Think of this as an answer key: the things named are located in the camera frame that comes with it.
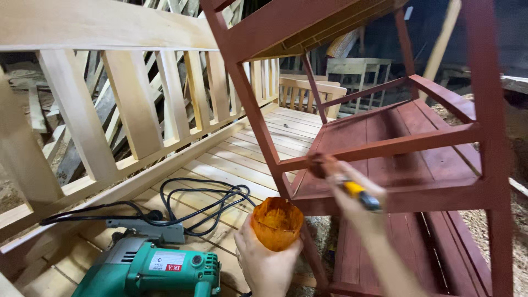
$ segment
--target unfinished wooden bench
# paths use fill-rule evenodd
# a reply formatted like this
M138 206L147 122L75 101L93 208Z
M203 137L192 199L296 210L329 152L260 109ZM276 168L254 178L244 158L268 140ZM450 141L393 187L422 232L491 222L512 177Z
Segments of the unfinished wooden bench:
M300 55L322 126L311 151L351 162L387 187L389 234L403 261L433 295L512 296L512 228L505 137L492 1L463 1L475 104L417 76L404 20L405 0L272 0L232 28L221 10L232 0L202 1L226 68L281 197L307 216L338 215L325 183L309 172L307 157L281 160L255 102L242 64ZM323 103L306 53L354 28L394 13L407 76ZM411 98L329 122L324 108L396 86ZM418 99L427 93L464 124L448 126ZM479 152L468 143L478 142ZM285 172L299 170L290 185ZM456 210L488 215L491 272ZM304 255L324 295L381 295L374 269L353 229L342 221L330 281L307 228Z
M203 175L206 173L199 171L203 170L203 166L193 168L188 163L195 165L196 162L207 162L204 158L212 154L256 164L260 170L262 166L265 167L261 161L241 159L248 155L263 161L260 153L242 147L254 149L256 145L251 143L246 112L230 83L230 77L225 73L223 59L206 19L109 0L7 2L2 5L0 15L0 24L5 28L0 33L0 51L34 51L37 54L87 172L87 176L59 186L19 107L18 97L14 96L6 77L0 73L0 164L7 173L6 178L17 186L25 202L0 214L0 241L4 242L0 247L0 272L26 296L71 294L101 250L111 241L112 230L106 230L102 221L65 222L45 227L35 225L41 219L64 210L118 200L134 199L144 208L163 208L154 204L161 202L159 192L150 197L156 198L156 202L146 199L154 192L152 187L156 187L167 176L183 170L183 166L187 166L184 170L187 174L197 174L194 171L198 171L202 174L201 178L205 179ZM78 64L79 56L87 50L97 50L102 55L110 92L115 97L118 117L130 144L132 156L118 162L114 160L91 92ZM145 61L143 52L146 51L154 52L154 61ZM205 53L205 65L200 59L201 52ZM180 58L185 61L196 118L194 128L190 128L185 111L177 66ZM164 139L153 98L160 90L152 89L149 85L146 63L157 64L159 69L155 79L161 81L164 95L164 123L166 128L170 127L173 131L168 134L166 130ZM264 114L277 108L272 103L278 98L277 64L278 59L246 64L247 76L255 86L254 96L259 97L256 100ZM208 73L210 103L206 97L203 71ZM277 131L277 140L287 143L290 132ZM242 146L236 147L224 142L236 142L230 140L233 135L244 139L248 137L249 141L233 138L243 142L238 143ZM297 143L308 143L293 137L291 139ZM286 149L289 149L290 154L301 155L291 148ZM195 160L203 155L200 161ZM127 179L132 173L144 168L147 169ZM257 176L255 172L251 171L253 174L249 176ZM246 180L231 182L250 183ZM276 193L276 190L266 190L263 186L259 188L255 183L250 185L252 190L255 188L253 195L258 196L255 201ZM186 211L192 212L192 207L198 207L192 204L196 201L215 199L207 195L200 196L202 200L182 197L187 199L184 203L174 203L178 216ZM115 214L130 213L129 209L113 211ZM229 292L234 295L247 290L236 264L232 233L251 210L237 209L231 213L237 212L241 213L237 220L222 222L222 226L212 233L215 238L222 238L219 234L230 234L230 242L193 238L182 246L191 250L218 249L216 253L225 263L224 270L236 276L223 280L222 290L226 296L229 296Z

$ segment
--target plastic cup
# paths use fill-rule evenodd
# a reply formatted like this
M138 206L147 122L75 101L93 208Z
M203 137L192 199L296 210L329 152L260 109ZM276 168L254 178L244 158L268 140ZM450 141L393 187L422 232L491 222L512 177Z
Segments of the plastic cup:
M288 200L268 197L253 210L251 228L265 247L280 252L299 238L303 222L303 213Z

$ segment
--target wooden plank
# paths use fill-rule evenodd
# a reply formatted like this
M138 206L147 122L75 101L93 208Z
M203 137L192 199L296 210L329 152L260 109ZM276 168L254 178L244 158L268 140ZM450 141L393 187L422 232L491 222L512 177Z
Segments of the wooden plank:
M169 123L175 140L182 140L191 135L185 102L183 98L182 86L180 85L180 74L174 51L156 52L156 60L163 85L163 95L167 108L168 118L165 123Z
M29 105L31 126L39 133L47 133L46 124L44 122L44 115L42 115L42 108L39 101L39 90L35 84L28 86Z
M251 62L251 86L257 102L262 101L262 70L261 62Z
M203 175L199 175L195 172L192 172L192 171L189 171L183 168L177 170L173 174L169 175L167 178L171 178L171 179L173 178L192 178L192 179L208 180L208 178ZM204 183L204 182L196 182L196 181L190 181L190 180L178 180L178 182L186 185L188 188L193 188L193 189L201 189L203 187L207 187L210 189L216 189L216 190L230 190L231 189L231 187L227 187L227 186L224 186L218 183ZM222 196L219 195L218 193L213 193L213 192L204 192L204 193L217 200L222 198ZM252 193L250 193L250 198L253 201L253 203L255 203L256 205L259 205L262 203L262 200L253 196ZM241 202L240 204L238 204L237 208L249 214L253 212L253 205L247 201Z
M207 20L118 1L29 0L8 3L2 12L10 17L1 26L11 28L0 33L3 51L218 49Z
M92 180L113 177L117 173L114 156L77 71L73 50L41 50L39 62L88 176Z
M435 47L432 48L431 55L429 60L427 60L427 66L423 73L423 77L429 80L435 80L436 73L446 52L447 43L449 38L455 28L455 24L458 19L458 14L462 8L461 0L450 0L449 5L447 6L446 17L444 19L444 24L442 25L442 31L435 42ZM423 91L418 92L420 94L420 99L425 100L427 94Z
M246 135L251 136L251 137L255 137L255 133L250 128L249 129L246 128L244 130L241 130L240 133L246 134ZM274 132L270 132L270 135L271 135L271 139L273 140L273 143L279 144L279 145L283 145L283 146L286 146L286 147L290 147L292 149L297 149L299 151L305 151L305 148L309 149L310 146L312 145L310 142L300 141L300 140L297 140L297 139L294 139L294 138L290 138L288 136L283 136L281 134L276 134Z
M231 113L232 114L238 114L242 111L242 102L240 102L240 98L238 97L237 90L234 88L233 80L231 80L231 76L228 76L229 78L229 98L231 100Z
M257 152L257 153L260 153L262 154L262 150L260 149L259 145L258 144L255 144L255 143L252 143L252 142L248 142L246 140L242 140L240 138L236 138L236 137L229 137L228 139L225 140L226 142L229 142L231 144L234 144L234 145L237 145L237 146L241 146L241 147L244 147L245 149L249 149L249 150L252 150L254 152ZM291 158L294 158L293 156L291 155L288 155L286 153L282 153L282 152L278 152L278 155L279 155L279 158L281 160L287 160L287 159L291 159Z
M471 278L469 277L464 267L464 262L460 256L460 251L452 240L451 232L449 231L446 221L440 211L429 213L429 218L433 224L434 235L438 244L438 250L446 261L445 269L447 275L450 276L452 285L450 288L453 293L463 296L478 296ZM451 240L442 240L443 238L451 238Z
M247 150L246 148L227 142L222 142L218 144L217 147L210 149L208 153L224 158L231 162L244 165L267 175L271 175L266 163L260 162L260 160L264 160L264 156L262 154ZM286 177L290 182L293 182L295 174L286 172Z
M242 133L236 133L233 135L233 137L258 145L258 141L256 138L248 136L248 135L244 135ZM304 156L308 152L308 148L306 147L303 147L301 150L298 150L297 147L291 148L292 146L294 146L293 144L286 143L286 142L280 142L280 143L281 144L275 145L277 152L281 152L281 153L284 153L290 156L295 156L295 157Z
M300 136L308 137L308 138L311 138L311 139L315 139L315 137L317 136L317 134L315 134L315 133L309 133L309 132L306 132L306 131L293 129L290 126L286 127L286 126L284 126L284 124L282 124L282 125L281 124L275 124L275 123L272 123L272 122L270 122L268 120L266 121L266 126L268 126L269 128L275 128L275 129L278 129L278 130L290 132L290 133L293 133L293 134L298 134Z
M289 131L284 131L284 130L281 130L281 129L277 129L275 127L271 127L271 125L268 126L268 130L269 130L270 133L274 133L276 135L283 135L285 137L288 137L290 140L299 140L299 141L306 142L306 143L314 142L314 139L311 138L311 137L298 135L298 134L295 134L295 133L292 133L292 132L289 132Z
M240 177L237 177L233 174L224 172L222 170L219 170L217 168L214 168L212 166L209 166L207 164L204 164L196 160L189 162L187 165L183 166L183 168L189 171L195 172L199 175L203 175L212 180L224 181L224 182L234 184L234 185L245 184L252 190L253 195L255 197L263 201L268 197L280 196L277 191L263 187L259 184L256 184L254 182L251 182L249 180L246 180Z
M288 87L297 87L297 88L303 88L307 90L312 90L312 86L310 83L306 80L297 80L297 79L291 79L291 78L285 78L280 77L280 84L282 86L288 86ZM339 95L346 95L346 88L342 88L339 86L333 86L332 82L317 82L317 90L321 93L329 93L329 94L339 94Z
M21 292L26 297L57 297L70 296L76 288L77 284L68 280L56 268L50 267Z
M259 172L265 173L267 175L271 175L271 172L269 171L268 166L265 163L259 162L255 159L252 159L250 157L246 157L244 155L239 155L237 153L234 153L229 150L222 149L220 146L215 146L212 149L208 151L208 153L218 156L220 158L226 159L228 161L234 162L236 164L247 166L251 169L257 170Z
M213 103L214 119L221 122L229 117L229 98L225 80L224 60L220 52L206 52L209 89Z
M184 52L184 59L185 66L187 67L187 76L189 77L189 89L191 91L196 128L198 130L204 130L210 126L210 120L209 105L203 84L200 55L196 51L186 51Z
M299 119L299 118L290 117L290 116L284 116L284 115L276 114L276 113L272 113L271 116L277 117L277 118L286 119L286 120L290 120L290 121L296 122L296 123L305 124L305 125L308 125L308 126L317 127L317 128L321 128L323 126L323 124L314 123L314 122L309 121L309 120Z
M234 174L238 177L245 178L257 184L263 185L266 188L277 191L277 186L275 185L275 182L273 181L273 178L271 176L253 170L249 167L228 161L226 159L208 153L197 157L196 160L204 164L213 166L222 171Z
M301 131L306 131L308 133L312 133L316 135L317 133L319 133L319 130L320 130L319 127L314 127L314 126L294 122L289 119L278 118L274 115L266 115L264 119L266 120L266 122L269 122L269 123L273 123L273 124L280 125L280 126L284 126L284 124L286 124L287 127L291 127L293 129L297 129Z
M262 63L262 90L264 92L264 99L271 96L270 93L270 73L269 73L269 59L263 60Z
M104 51L102 57L134 159L161 150L163 140L142 53Z
M302 119L304 121L308 121L308 122L315 123L315 124L321 124L321 125L323 124L323 122L321 122L321 117L318 117L313 114L304 113L304 112L300 113L297 110L292 110L292 109L277 108L273 110L272 114L278 114L278 115L283 115L283 116L287 116L291 118Z
M0 297L23 297L2 273L0 273Z
M42 153L44 153L46 160L50 164L59 150L59 146L62 143L62 138L64 137L65 129L66 125L57 126L55 131L53 131L50 141L48 141L48 143L46 143L46 145L42 148Z

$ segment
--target black power cord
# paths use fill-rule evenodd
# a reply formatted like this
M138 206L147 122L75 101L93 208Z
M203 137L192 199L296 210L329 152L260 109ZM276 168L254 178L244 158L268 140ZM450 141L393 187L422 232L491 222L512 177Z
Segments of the black power cord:
M172 181L178 181L178 180L204 182L204 183L218 183L218 184L227 186L230 189L229 190L217 190L217 189L208 189L208 188L200 188L200 189L182 188L182 189L175 189L175 190L172 190L167 195L167 198L165 199L165 195L163 194L163 188L168 183L170 183ZM197 210L197 211L193 212L190 215L187 215L185 217L182 217L182 218L178 219L178 218L176 218L176 216L172 212L171 204L170 204L171 203L172 194L177 193L177 192L213 192L213 193L223 193L224 196L222 197L222 199L216 201L215 203L213 203L213 204L211 204L209 206L206 206L206 207L204 207L204 208L202 208L200 210ZM131 201L117 201L117 202L114 202L114 203L108 203L108 204L102 204L102 205L98 205L98 206L86 207L86 208L78 209L78 210L66 211L66 212L51 216L49 218L43 219L40 222L40 225L41 226L45 226L45 225L54 224L54 223L57 223L57 222L64 222L64 221L109 220L109 219L112 219L112 220L117 220L117 219L121 219L121 220L142 219L142 220L144 220L145 222L147 222L148 224L150 224L152 226L164 227L164 226L170 226L170 225L181 223L181 222L183 222L183 221L185 221L187 219L190 219L190 218L192 218L192 217L194 217L194 216L196 216L198 214L203 213L206 210L209 210L209 209L219 205L220 206L219 209L217 211L215 211L214 213L208 215L206 218L204 218L203 220L197 222L193 226L191 226L189 228L184 228L184 233L189 235L189 236L204 236L204 235L210 233L212 230L214 230L216 228L216 226L218 225L218 222L220 221L220 215L226 209L236 205L237 203L241 203L244 200L247 200L253 206L256 206L256 204L253 201L251 201L251 199L249 199L249 193L250 193L249 188L246 185L243 185L243 184L231 185L231 184L228 184L228 183L223 182L223 181L201 180L201 179L192 179L192 178L173 178L173 179L169 179L169 180L166 180L165 182L163 182L162 186L159 189L159 196L161 197L163 205L165 206L165 208L166 208L166 210L168 212L168 215L169 215L169 218L168 218L167 222L159 222L159 221L157 221L157 220L159 220L159 219L157 219L157 217L160 217L160 214L161 214L161 212L159 210L153 210L153 211L151 211L148 214L144 214L141 211L141 209L139 208L139 206L136 203L134 203L134 202L131 202ZM225 205L226 200L228 200L229 198L231 198L233 196L236 196L236 195L240 195L240 196L242 196L242 198L240 198L237 201L234 201L234 202L231 202L231 203ZM135 216L71 216L71 215L80 214L80 213L86 212L86 211L92 211L92 210L112 207L112 206L116 206L116 205L128 205L128 206L134 208L134 210L137 211L137 215L135 215ZM214 224L213 224L213 226L211 228L209 228L208 230L206 230L204 232L200 232L200 233L192 232L193 229L195 229L196 227L204 224L206 221L208 221L208 220L210 220L210 219L212 219L214 217L216 217L216 218L215 218Z

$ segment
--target unfinished wooden furniture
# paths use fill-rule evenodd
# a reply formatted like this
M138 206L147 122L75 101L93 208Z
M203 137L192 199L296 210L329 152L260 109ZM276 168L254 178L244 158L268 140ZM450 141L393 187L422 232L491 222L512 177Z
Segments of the unfinished wooden furniture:
M209 25L240 96L278 192L305 215L337 215L325 183L306 171L307 157L281 161L245 76L245 61L301 55L323 123L310 150L351 162L387 187L391 240L402 260L432 295L512 296L512 229L507 142L499 81L492 1L463 1L475 104L417 76L404 11L406 1L273 0L228 29L221 10L232 1L202 1ZM338 100L322 103L306 52L387 13L394 12L407 76ZM291 15L302 17L292 20ZM328 122L324 108L395 86L412 97ZM464 124L448 126L418 89L444 105ZM478 142L477 153L468 143ZM292 185L285 172L300 170ZM491 273L456 210L485 209ZM304 255L324 295L381 295L360 241L343 221L334 281L320 262L309 231L302 230Z
M2 5L0 15L0 24L10 28L0 32L0 51L35 51L87 172L87 176L59 186L7 79L0 73L0 164L25 202L0 214L0 241L11 239L0 248L0 268L4 274L10 271L13 276L20 268L58 248L55 240L72 232L79 224L39 227L25 236L14 237L19 232L65 208L75 206L79 209L127 199L129 194L128 199L133 198L174 172L172 168L181 162L182 154L165 159L154 170L144 171L135 182L120 184L114 192L105 191L81 203L245 115L234 88L228 88L229 77L205 19L107 0L9 2ZM101 51L108 85L113 91L132 156L118 162L114 160L74 50L78 54L84 50ZM159 69L157 79L161 82L167 109L165 127L172 130L172 136L165 133L165 139L162 139L154 103L153 94L159 91L149 85L143 51L155 51ZM199 52L205 52L204 66ZM190 128L185 112L176 64L177 57L181 56L189 79L195 128ZM259 62L263 64L258 69L262 75L255 78L253 84L263 86L258 105L266 106L278 98L279 73L275 67L278 59ZM208 72L211 103L205 94L203 69ZM246 120L237 123L207 137L205 143L216 144L215 140L222 140L223 135L247 125ZM199 152L185 150L183 155Z
M378 76L380 74L381 66L384 67L385 79L382 80L384 83L389 80L389 73L391 71L392 60L389 59L374 59L374 58L342 58L342 59L328 59L327 74L339 74L340 83L342 87L349 89L351 92L354 90L362 91L368 90L375 87L378 84ZM370 72L374 72L374 81L372 83L365 82L366 77L369 76ZM347 75L347 78L351 79L350 83L343 83L343 80ZM349 77L350 75L359 75L360 82L355 82L355 77ZM370 98L356 99L356 101L348 102L346 107L343 107L343 116L354 115L362 113L371 109L376 109L383 106L383 98L385 97L385 90L381 91L381 97L379 99L374 98L374 94L370 95Z
M299 110L310 114L317 114L314 105L314 94L307 80L289 79L281 77L279 80L280 92L279 105L290 109ZM346 89L339 87L338 82L324 81L317 83L317 90L323 102L339 99L346 95ZM326 108L325 113L329 118L336 118L341 105Z

